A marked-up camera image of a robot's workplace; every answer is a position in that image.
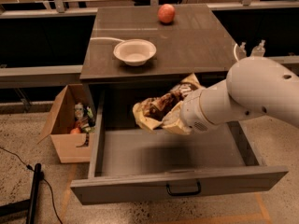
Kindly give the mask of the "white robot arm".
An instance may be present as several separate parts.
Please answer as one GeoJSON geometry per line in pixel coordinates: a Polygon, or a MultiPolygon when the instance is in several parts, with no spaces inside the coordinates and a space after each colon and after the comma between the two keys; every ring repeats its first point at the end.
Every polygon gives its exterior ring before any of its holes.
{"type": "Polygon", "coordinates": [[[180,117],[196,132],[262,115],[299,127],[299,77],[265,57],[248,57],[235,63],[226,79],[191,92],[180,117]]]}

